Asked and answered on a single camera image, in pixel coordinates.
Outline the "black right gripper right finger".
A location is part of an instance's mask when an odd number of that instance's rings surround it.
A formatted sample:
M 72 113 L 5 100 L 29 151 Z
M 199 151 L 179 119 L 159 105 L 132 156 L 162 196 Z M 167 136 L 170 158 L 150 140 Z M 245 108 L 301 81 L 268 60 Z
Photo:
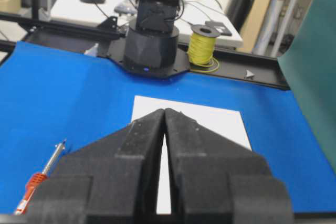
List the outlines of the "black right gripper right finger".
M 174 209 L 184 223 L 293 223 L 283 182 L 265 158 L 165 110 Z

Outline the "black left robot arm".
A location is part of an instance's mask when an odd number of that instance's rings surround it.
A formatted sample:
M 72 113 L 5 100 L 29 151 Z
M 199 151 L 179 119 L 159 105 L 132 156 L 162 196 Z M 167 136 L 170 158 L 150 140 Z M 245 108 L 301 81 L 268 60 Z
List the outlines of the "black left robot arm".
M 180 0 L 137 0 L 137 17 L 129 25 L 124 64 L 140 73 L 161 72 L 175 63 L 179 31 L 174 22 L 184 6 Z

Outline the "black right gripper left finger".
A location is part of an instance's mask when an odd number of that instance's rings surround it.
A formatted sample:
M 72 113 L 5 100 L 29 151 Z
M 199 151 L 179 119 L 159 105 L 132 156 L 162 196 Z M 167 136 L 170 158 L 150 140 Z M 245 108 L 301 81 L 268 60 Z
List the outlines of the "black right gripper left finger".
M 139 223 L 156 212 L 164 110 L 63 156 L 29 204 L 28 223 Z

